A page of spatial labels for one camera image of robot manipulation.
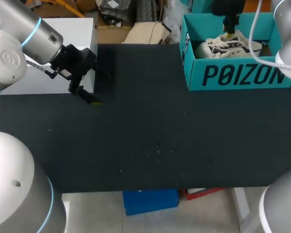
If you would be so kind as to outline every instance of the blue bin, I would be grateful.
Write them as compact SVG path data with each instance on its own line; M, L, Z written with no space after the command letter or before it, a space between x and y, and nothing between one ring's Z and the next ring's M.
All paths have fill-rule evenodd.
M136 215L177 207L179 195L176 189L151 191L123 191L126 215Z

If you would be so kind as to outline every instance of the yellow object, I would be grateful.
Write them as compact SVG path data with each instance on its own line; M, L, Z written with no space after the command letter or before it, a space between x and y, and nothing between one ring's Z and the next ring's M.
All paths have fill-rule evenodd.
M69 10L70 12L74 13L75 15L77 15L78 17L86 18L85 15L83 15L82 13L80 13L79 11L74 9L72 6L70 6L69 4L64 2L63 0L40 0L40 1L60 4L63 7L65 7L67 10ZM32 0L27 0L26 5L29 5L31 3L32 3Z

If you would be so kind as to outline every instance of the floor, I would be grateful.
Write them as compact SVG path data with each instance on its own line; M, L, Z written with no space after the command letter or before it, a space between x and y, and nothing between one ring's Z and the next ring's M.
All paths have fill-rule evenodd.
M260 188L247 191L252 205ZM125 215L122 192L63 194L63 201L69 212L66 233L239 233L229 189L135 216Z

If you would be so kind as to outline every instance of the white cable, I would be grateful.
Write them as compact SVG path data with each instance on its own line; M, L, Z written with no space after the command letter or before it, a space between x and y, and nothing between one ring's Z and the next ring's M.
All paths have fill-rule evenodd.
M258 58L253 52L253 49L252 49L253 34L254 34L254 29L256 27L257 20L258 20L258 17L259 17L259 13L260 13L260 10L261 10L262 2L263 2L263 0L259 0L257 12L256 12L256 15L255 15L255 17L253 19L253 23L252 23L252 26L251 26L251 31L250 31L250 36L249 36L249 50L250 50L251 56L254 58L254 60L256 60L257 62L262 63L264 65L271 66L271 67L282 68L282 69L290 69L291 70L291 66L290 65L279 64L279 63L275 63L275 62L269 62L269 61L262 60L262 59Z

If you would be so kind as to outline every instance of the bag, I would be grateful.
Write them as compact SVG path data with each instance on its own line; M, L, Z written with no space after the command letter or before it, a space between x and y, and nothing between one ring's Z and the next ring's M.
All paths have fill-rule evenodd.
M109 25L132 21L134 0L96 0L100 17Z

